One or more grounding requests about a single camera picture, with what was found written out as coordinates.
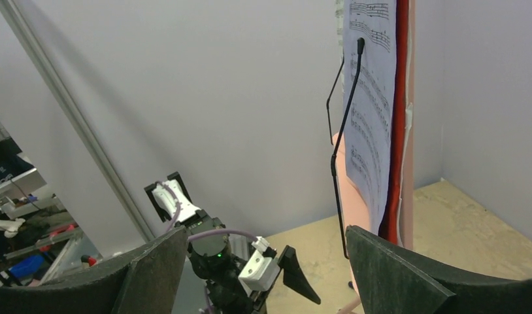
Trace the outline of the pink music stand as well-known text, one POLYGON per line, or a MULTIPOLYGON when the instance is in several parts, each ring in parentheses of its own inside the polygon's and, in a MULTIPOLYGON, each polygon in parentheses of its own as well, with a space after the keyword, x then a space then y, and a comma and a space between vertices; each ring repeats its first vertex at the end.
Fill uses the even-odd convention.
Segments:
MULTIPOLYGON (((413 240, 413 192, 414 192, 414 135, 413 135, 413 110, 414 110, 414 40, 415 40, 415 9, 416 2, 410 1, 410 12, 408 22, 408 54, 407 54, 407 73, 406 73, 406 135, 405 135, 405 154, 403 158, 403 170, 401 172, 401 201, 399 205, 399 245, 412 250, 414 248, 413 240)), ((366 204, 360 191, 354 186, 351 180, 343 175, 346 169, 344 165, 344 149, 337 149, 335 159, 335 169, 339 176, 336 179, 338 197, 336 202, 342 210, 340 215, 341 225, 360 225, 363 228, 369 225, 369 217, 366 204)))

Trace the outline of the blue sheet music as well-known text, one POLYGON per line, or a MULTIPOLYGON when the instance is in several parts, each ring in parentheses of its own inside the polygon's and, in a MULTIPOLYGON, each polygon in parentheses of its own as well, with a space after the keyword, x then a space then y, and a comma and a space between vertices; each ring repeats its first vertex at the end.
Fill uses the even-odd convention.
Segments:
POLYGON ((388 200, 391 125, 397 67, 396 1, 345 1, 342 51, 346 174, 378 233, 388 200))

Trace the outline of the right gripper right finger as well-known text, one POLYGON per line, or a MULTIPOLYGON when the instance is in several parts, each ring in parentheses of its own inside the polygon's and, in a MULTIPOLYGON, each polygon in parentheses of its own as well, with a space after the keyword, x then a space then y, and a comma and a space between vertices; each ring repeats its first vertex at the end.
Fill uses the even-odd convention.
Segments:
POLYGON ((359 226, 347 227, 346 240, 365 313, 532 313, 532 278, 453 267, 359 226))

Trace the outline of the red sheet music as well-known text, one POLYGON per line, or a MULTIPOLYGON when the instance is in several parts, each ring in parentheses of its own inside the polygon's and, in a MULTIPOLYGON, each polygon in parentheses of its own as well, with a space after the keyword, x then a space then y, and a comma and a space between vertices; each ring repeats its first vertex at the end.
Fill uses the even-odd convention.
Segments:
POLYGON ((406 135, 406 73, 408 54, 409 0, 396 1, 396 72, 394 79, 393 114, 391 120, 391 155, 388 200, 378 230, 380 237, 399 243, 399 209, 401 206, 401 179, 406 135))

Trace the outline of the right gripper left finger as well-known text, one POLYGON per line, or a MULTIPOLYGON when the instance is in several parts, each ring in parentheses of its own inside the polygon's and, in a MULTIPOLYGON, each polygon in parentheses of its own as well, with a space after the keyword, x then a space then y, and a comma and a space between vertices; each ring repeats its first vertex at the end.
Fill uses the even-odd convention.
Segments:
POLYGON ((187 248, 187 230, 177 227, 43 285, 0 287, 0 313, 171 313, 187 248))

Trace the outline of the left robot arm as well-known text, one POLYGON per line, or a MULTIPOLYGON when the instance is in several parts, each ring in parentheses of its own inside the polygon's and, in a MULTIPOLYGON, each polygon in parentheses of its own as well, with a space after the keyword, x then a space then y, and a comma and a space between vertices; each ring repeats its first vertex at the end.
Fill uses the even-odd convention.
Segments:
POLYGON ((187 256, 194 274, 205 283, 205 299, 215 313, 266 313, 267 299, 278 278, 307 300, 321 298, 307 280, 295 248, 278 253, 258 235, 227 228, 196 206, 178 172, 144 187, 168 229, 188 232, 187 256))

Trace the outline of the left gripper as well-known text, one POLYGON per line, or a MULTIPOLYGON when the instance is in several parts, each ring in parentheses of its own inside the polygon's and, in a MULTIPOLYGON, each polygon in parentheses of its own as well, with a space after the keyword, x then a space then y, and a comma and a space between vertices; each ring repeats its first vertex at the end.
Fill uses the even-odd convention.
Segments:
MULTIPOLYGON (((286 245, 278 265, 283 272, 283 284, 307 300, 320 305, 321 298, 308 282, 300 267, 295 248, 286 245)), ((243 286, 236 286, 237 304, 235 313, 267 314, 267 298, 271 290, 247 293, 243 286)))

